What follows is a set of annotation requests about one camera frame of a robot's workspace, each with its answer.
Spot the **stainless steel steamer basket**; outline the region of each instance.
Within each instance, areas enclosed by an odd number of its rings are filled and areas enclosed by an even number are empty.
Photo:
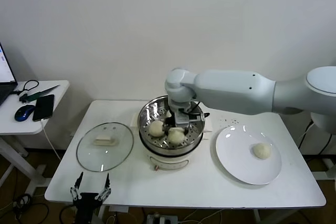
[[[163,157],[183,156],[199,145],[203,136],[205,123],[201,121],[191,123],[191,129],[186,135],[185,141],[177,146],[170,143],[166,135],[162,137],[152,137],[149,134],[149,125],[156,120],[164,121],[168,110],[168,97],[166,95],[155,98],[141,109],[138,116],[140,139],[144,146],[154,154]],[[203,112],[200,107],[196,107],[192,113],[196,114]]]

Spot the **floor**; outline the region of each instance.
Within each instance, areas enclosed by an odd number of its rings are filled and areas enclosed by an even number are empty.
[[[47,169],[44,173],[46,177],[52,177],[54,174],[57,165],[58,159],[55,157],[53,153],[30,153],[27,157],[27,160],[36,167],[38,164],[47,164]],[[312,160],[309,163],[309,166],[312,170],[324,170],[325,167],[323,163],[318,160]],[[6,159],[0,156],[0,175],[2,175],[9,163]],[[17,172],[17,185],[16,184],[16,171],[13,170],[7,180],[4,182],[3,186],[0,188],[0,209],[7,206],[9,203],[13,201],[13,194],[15,196],[19,196],[25,192],[25,189],[29,183],[29,179],[23,175],[21,172]],[[281,224],[290,224],[290,223],[298,223],[298,224],[332,224],[335,223],[336,220],[336,192],[335,192],[335,184],[332,181],[324,181],[319,182],[319,185],[327,198],[327,204],[322,208],[314,208],[314,209],[305,209],[301,212],[296,212],[295,214],[288,217],[286,220],[281,222]],[[64,206],[61,203],[53,203],[48,202],[44,199],[43,193],[45,188],[40,188],[36,191],[35,195],[37,197],[33,198],[33,203],[45,203],[49,206],[49,214],[47,219],[43,223],[48,224],[59,224],[59,212]],[[11,209],[11,206],[0,210],[0,217]],[[191,214],[195,209],[174,209],[174,208],[144,208],[145,214],[154,214],[155,212],[159,212],[162,215],[176,215],[179,218],[179,221],[183,220],[186,216]],[[118,224],[125,223],[134,223],[141,224],[144,220],[144,212],[141,208],[130,208],[129,214],[117,214]],[[216,210],[198,210],[188,219],[190,220],[201,220],[206,216],[209,216],[215,213]],[[270,214],[272,210],[262,210],[260,211],[260,216],[265,217]],[[31,206],[20,218],[22,224],[37,224],[39,223],[46,214],[46,209],[42,205]],[[63,222],[65,224],[70,224],[73,222],[74,211],[72,209],[67,209],[64,211],[62,215]],[[105,212],[103,221],[106,222],[109,216],[113,216],[112,212]],[[220,223],[221,217],[220,213],[217,213],[210,218],[202,221],[203,224],[210,223]],[[18,224],[18,222],[14,219],[14,214],[11,212],[7,214],[5,217],[0,219],[0,223],[5,224]],[[112,224],[113,218],[109,219],[107,224]],[[254,222],[254,215],[252,210],[223,210],[222,211],[222,224],[250,224]]]

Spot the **steamed bun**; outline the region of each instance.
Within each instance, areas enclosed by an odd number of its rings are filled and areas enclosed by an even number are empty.
[[[164,131],[162,130],[163,122],[154,121],[149,125],[149,134],[154,137],[159,137],[164,135]]]
[[[168,141],[172,144],[179,145],[185,139],[183,128],[170,128],[168,131]]]
[[[271,156],[271,146],[266,143],[259,143],[253,146],[254,155],[261,159],[267,159]]]

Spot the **power strip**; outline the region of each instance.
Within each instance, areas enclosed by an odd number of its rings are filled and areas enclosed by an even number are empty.
[[[177,216],[170,215],[147,215],[146,224],[177,224]]]

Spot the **laptop screen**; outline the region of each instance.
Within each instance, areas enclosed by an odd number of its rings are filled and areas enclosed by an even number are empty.
[[[4,52],[0,46],[0,82],[15,82]]]

